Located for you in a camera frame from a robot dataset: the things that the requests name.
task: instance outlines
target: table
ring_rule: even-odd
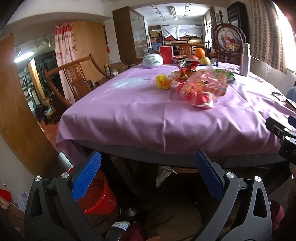
[[[82,146],[133,160],[195,167],[203,149],[224,167],[256,166],[282,161],[278,139],[265,127],[272,117],[283,125],[295,113],[271,96],[278,90],[239,67],[219,63],[235,74],[212,109],[192,107],[175,87],[157,89],[155,77],[176,67],[137,65],[101,85],[63,114],[57,146],[74,165],[85,160]]]

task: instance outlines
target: metal screw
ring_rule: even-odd
[[[41,180],[40,176],[35,177],[35,182],[39,182]]]
[[[67,172],[62,173],[62,178],[68,178],[68,177],[69,177],[69,173]]]
[[[232,172],[227,172],[227,173],[226,173],[226,176],[227,176],[228,178],[234,178],[234,174],[233,174]]]
[[[254,179],[257,181],[257,182],[261,182],[261,178],[259,176],[255,176]]]

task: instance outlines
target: wooden chair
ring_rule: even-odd
[[[213,49],[219,62],[240,64],[242,43],[246,43],[246,36],[241,29],[228,23],[217,25],[211,31]]]
[[[51,90],[54,92],[54,94],[59,98],[59,100],[67,107],[69,108],[72,104],[65,99],[65,97],[58,91],[58,89],[54,86],[53,82],[50,79],[50,76],[58,73],[59,71],[63,70],[67,82],[70,86],[70,89],[73,93],[73,96],[76,101],[80,100],[83,96],[87,95],[91,90],[88,86],[85,76],[83,74],[82,68],[80,63],[91,60],[93,65],[96,67],[96,69],[104,75],[108,80],[112,78],[112,76],[109,76],[106,74],[106,72],[97,64],[92,54],[89,54],[88,57],[75,60],[73,62],[64,64],[60,67],[57,67],[55,69],[52,69],[50,71],[44,70],[44,76],[46,78],[46,81],[51,88]]]

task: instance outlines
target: fruit bowl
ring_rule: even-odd
[[[216,63],[213,61],[211,61],[210,64],[198,64],[198,66],[214,66],[214,65],[216,65]]]

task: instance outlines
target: purple tablecloth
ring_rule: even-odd
[[[248,78],[238,75],[236,65],[219,67],[232,71],[236,81],[205,110],[190,106],[175,87],[156,87],[155,77],[175,66],[135,66],[63,114],[57,146],[73,164],[84,161],[72,143],[76,140],[179,155],[193,155],[200,148],[213,156],[277,153],[279,140],[266,129],[265,120],[271,116],[289,126],[287,118],[294,112],[271,96],[278,90],[265,80],[252,73]]]

